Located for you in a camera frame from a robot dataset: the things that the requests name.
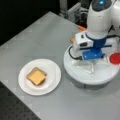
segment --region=blue component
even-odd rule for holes
[[[100,1],[100,5],[104,5],[104,1],[103,0]]]
[[[87,34],[86,34],[86,37],[93,41],[93,47],[95,48],[102,48],[105,45],[106,40],[107,40],[107,37],[102,38],[102,39],[93,39],[89,37]]]
[[[92,60],[102,58],[102,51],[100,48],[92,48],[90,51],[83,52],[84,60]]]

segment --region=table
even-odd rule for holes
[[[51,12],[0,47],[0,80],[42,120],[118,120],[120,74],[105,88],[85,91],[66,77],[63,55],[77,26]],[[21,90],[18,75],[28,62],[38,58],[56,62],[62,78],[59,86],[43,96]]]

